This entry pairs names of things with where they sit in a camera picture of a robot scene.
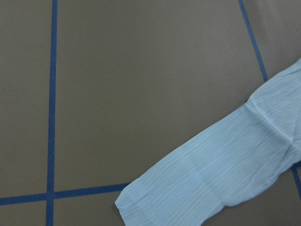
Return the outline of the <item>light blue button shirt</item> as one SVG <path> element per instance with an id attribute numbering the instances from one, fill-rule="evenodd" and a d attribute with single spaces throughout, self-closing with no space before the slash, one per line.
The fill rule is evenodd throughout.
<path id="1" fill-rule="evenodd" d="M 127 226 L 199 226 L 261 194 L 301 159 L 301 63 L 126 186 L 115 204 Z"/>

